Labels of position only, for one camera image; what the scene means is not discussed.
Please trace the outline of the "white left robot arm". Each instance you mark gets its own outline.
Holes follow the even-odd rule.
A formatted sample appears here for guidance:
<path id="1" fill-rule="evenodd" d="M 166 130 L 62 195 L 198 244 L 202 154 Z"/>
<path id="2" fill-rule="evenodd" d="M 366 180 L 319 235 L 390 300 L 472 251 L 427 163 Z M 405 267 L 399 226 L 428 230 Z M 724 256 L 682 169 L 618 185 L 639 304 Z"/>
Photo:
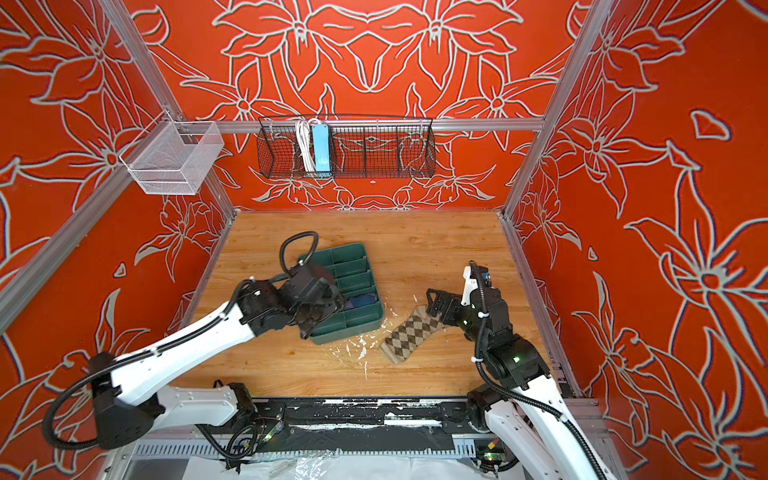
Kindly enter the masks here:
<path id="1" fill-rule="evenodd" d="M 176 333 L 130 354 L 102 353 L 91 358 L 88 375 L 49 406 L 41 424 L 46 442 L 60 450 L 114 450 L 164 428 L 245 422 L 254 414 L 246 387 L 181 389 L 171 383 L 215 355 L 268 331 L 296 326 L 306 339 L 346 304 L 333 276 L 320 265 L 298 264 L 276 279 L 279 287 L 271 280 L 245 279 L 229 301 Z M 84 388 L 91 390 L 96 436 L 85 441 L 61 439 L 54 431 L 56 413 Z"/>

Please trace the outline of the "green divided organizer tray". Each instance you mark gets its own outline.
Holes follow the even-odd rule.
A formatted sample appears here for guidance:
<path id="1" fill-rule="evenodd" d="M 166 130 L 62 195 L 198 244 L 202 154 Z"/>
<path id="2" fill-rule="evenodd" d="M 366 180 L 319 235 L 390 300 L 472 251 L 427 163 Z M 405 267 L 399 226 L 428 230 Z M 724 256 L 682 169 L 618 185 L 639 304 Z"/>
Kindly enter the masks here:
<path id="1" fill-rule="evenodd" d="M 345 300 L 366 293 L 376 293 L 378 302 L 362 308 L 344 308 L 321 323 L 310 336 L 316 345 L 328 344 L 378 330 L 384 308 L 375 282 L 369 256 L 360 243 L 316 250 L 311 261 L 323 266 L 333 277 Z"/>

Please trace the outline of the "brown argyle sock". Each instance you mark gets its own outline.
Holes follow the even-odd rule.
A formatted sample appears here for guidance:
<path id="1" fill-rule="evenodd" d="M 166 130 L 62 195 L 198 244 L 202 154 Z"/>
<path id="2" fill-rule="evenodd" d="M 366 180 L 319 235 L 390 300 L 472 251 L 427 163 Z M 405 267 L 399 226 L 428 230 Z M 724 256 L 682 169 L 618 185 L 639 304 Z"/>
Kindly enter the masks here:
<path id="1" fill-rule="evenodd" d="M 381 342 L 380 350 L 392 364 L 404 363 L 432 334 L 442 328 L 441 313 L 430 315 L 426 305 L 417 306 L 410 316 Z"/>

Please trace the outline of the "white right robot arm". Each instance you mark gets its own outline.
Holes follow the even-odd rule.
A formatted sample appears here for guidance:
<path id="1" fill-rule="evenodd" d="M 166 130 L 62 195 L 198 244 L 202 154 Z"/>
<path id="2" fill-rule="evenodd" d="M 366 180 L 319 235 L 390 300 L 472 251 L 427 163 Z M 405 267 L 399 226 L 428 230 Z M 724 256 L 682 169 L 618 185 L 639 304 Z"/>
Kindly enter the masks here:
<path id="1" fill-rule="evenodd" d="M 526 479 L 614 478 L 539 351 L 515 332 L 499 290 L 474 287 L 459 295 L 430 289 L 427 311 L 474 344 L 472 361 L 484 384 L 468 395 L 470 422 L 493 434 L 511 455 L 501 462 L 483 458 L 480 467 L 521 467 Z"/>

